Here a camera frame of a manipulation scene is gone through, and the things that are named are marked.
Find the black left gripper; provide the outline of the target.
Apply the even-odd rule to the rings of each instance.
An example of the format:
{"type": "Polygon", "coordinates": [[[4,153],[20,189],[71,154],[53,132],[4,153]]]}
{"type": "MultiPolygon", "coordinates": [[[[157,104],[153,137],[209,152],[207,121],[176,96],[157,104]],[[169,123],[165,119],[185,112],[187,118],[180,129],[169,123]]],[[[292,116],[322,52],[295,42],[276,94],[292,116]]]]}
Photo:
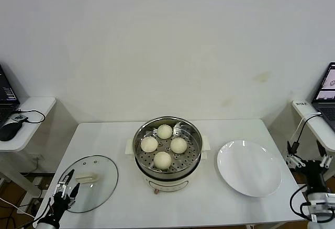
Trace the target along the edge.
{"type": "Polygon", "coordinates": [[[78,194],[80,183],[70,193],[70,197],[66,194],[68,184],[72,179],[74,170],[69,171],[64,177],[61,177],[54,190],[54,203],[52,205],[53,215],[62,215],[68,208],[71,200],[74,200],[78,194]]]}

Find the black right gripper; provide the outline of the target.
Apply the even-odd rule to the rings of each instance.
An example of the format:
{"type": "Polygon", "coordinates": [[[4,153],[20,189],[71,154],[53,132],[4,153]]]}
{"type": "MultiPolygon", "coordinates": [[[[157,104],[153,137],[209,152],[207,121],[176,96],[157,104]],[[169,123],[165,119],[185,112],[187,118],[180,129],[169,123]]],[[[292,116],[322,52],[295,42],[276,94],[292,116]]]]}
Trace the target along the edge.
{"type": "Polygon", "coordinates": [[[325,167],[330,166],[332,156],[327,154],[326,149],[321,145],[318,140],[317,146],[322,160],[305,161],[296,155],[299,143],[293,142],[293,144],[291,145],[290,142],[287,141],[286,163],[290,167],[301,167],[298,168],[298,171],[302,173],[306,178],[307,194],[328,192],[323,175],[327,171],[325,167]]]}

